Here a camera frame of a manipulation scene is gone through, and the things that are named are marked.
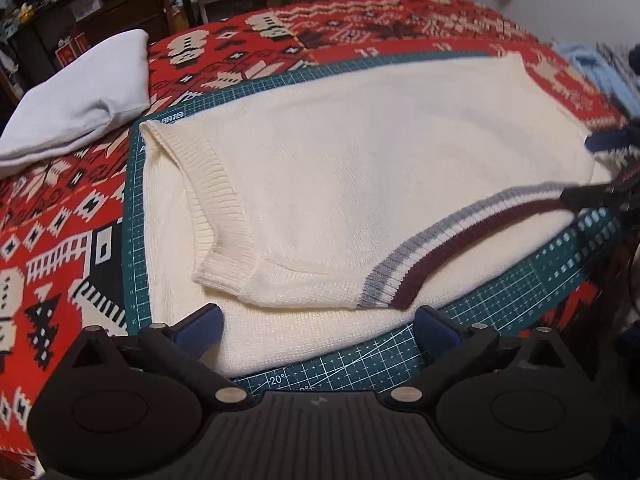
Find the cream knit sweater vest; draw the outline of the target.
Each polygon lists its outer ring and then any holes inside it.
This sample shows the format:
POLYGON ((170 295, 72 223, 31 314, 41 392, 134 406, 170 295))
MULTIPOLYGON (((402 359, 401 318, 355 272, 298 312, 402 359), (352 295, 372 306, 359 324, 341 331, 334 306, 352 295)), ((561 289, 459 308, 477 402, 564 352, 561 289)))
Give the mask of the cream knit sweater vest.
POLYGON ((515 53, 264 81, 140 133, 152 318, 218 304, 230 377, 470 292, 572 222, 563 188, 612 176, 515 53))

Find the light blue garment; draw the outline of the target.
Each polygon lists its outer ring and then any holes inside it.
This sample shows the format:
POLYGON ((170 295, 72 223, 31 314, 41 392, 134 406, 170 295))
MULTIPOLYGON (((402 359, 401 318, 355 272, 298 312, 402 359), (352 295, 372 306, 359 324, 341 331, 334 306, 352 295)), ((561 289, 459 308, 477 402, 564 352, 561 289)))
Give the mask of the light blue garment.
POLYGON ((555 42, 552 49, 565 58, 578 73, 585 76, 628 118, 639 117, 639 85, 623 69, 622 61, 614 54, 602 54, 596 47, 576 42, 555 42))

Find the green cutting mat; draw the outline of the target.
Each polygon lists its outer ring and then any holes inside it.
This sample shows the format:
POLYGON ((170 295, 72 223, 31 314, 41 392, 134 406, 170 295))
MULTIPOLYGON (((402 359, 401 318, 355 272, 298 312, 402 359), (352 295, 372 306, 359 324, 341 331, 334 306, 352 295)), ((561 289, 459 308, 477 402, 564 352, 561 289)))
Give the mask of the green cutting mat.
MULTIPOLYGON (((311 66, 234 87, 169 107, 156 113, 161 122, 175 122, 202 110, 244 98, 253 93, 322 77, 368 70, 378 66, 439 60, 439 52, 380 55, 376 58, 311 66)), ((129 135, 128 168, 122 220, 122 284, 127 330, 136 334, 154 320, 145 262, 143 227, 143 168, 145 145, 139 128, 129 135)), ((620 237, 620 225, 604 209, 588 210, 567 229, 536 249, 521 262, 486 284, 442 307, 442 313, 463 324, 495 324, 504 336, 515 336, 532 326, 549 310, 563 302, 574 289, 596 273, 596 265, 620 237)), ((241 386, 258 393, 271 389, 318 390, 329 387, 352 390, 369 386, 387 391, 401 379, 420 370, 432 349, 421 350, 405 324, 390 332, 348 348, 315 356, 299 363, 261 366, 253 374, 236 374, 241 386)))

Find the folded white cloth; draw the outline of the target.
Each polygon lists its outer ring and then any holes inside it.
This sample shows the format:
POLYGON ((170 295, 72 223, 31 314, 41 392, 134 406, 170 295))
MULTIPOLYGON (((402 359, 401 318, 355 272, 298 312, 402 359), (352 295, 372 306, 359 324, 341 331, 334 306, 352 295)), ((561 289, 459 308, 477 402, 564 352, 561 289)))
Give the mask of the folded white cloth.
POLYGON ((111 36, 22 97, 1 133, 1 175, 73 153, 150 106, 149 35, 111 36))

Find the red boxes on floor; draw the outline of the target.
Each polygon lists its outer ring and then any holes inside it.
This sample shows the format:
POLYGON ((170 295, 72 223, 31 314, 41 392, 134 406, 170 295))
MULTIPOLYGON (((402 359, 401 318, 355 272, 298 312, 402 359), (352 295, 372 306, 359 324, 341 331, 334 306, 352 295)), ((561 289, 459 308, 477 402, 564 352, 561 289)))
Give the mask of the red boxes on floor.
POLYGON ((91 49, 91 44, 83 32, 61 39, 55 49, 55 57, 61 67, 72 64, 91 49))

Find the dark wooden shelf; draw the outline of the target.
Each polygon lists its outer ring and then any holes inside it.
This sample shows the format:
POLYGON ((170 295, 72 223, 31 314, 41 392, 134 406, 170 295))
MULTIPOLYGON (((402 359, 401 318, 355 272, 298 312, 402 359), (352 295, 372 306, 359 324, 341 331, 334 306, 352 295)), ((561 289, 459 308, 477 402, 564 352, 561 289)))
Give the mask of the dark wooden shelf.
POLYGON ((91 47, 142 29, 149 42, 176 31, 172 0, 1 0, 1 33, 15 56, 17 79, 28 90, 62 70, 58 42, 83 32, 91 47))

